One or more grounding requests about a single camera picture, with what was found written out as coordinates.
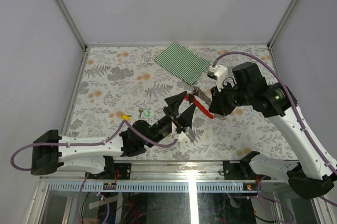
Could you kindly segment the key with yellow tag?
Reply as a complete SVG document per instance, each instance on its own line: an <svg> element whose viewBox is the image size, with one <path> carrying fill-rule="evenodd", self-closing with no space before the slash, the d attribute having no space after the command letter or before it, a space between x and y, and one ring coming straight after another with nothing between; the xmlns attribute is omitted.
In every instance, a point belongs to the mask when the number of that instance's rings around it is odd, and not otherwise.
<svg viewBox="0 0 337 224"><path fill-rule="evenodd" d="M126 121L130 121L130 120L131 120L131 116L126 115L126 114L122 114L121 118L122 118L123 120L126 120Z"/></svg>

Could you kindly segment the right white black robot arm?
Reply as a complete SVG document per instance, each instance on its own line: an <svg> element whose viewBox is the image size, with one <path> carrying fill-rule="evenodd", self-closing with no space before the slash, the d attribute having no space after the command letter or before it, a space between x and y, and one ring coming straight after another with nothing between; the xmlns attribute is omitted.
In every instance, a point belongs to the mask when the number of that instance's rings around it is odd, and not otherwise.
<svg viewBox="0 0 337 224"><path fill-rule="evenodd" d="M308 140L306 135L312 130L301 117L294 96L287 97L280 83L267 84L255 63L240 64L232 73L234 84L226 83L229 73L225 66L209 67L207 75L216 81L209 111L227 116L236 107L251 106L281 132L297 157L297 161L284 161L252 151L240 161L241 175L246 179L258 174L280 180L307 200L327 194L336 181L336 159L314 134L311 137L316 146Z"/></svg>

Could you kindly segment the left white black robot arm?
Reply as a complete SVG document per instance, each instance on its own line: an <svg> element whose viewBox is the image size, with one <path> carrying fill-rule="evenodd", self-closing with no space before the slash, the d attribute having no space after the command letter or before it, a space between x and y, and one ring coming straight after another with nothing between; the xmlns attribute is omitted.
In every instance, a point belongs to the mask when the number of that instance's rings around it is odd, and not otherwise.
<svg viewBox="0 0 337 224"><path fill-rule="evenodd" d="M187 92L165 99L164 116L154 124L123 120L110 137L75 138L61 136L58 130L48 130L33 142L33 176L56 171L87 172L109 179L115 174L114 159L134 157L148 148L170 148L176 143L195 140L192 120L196 105L191 103L183 112L179 107L189 99Z"/></svg>

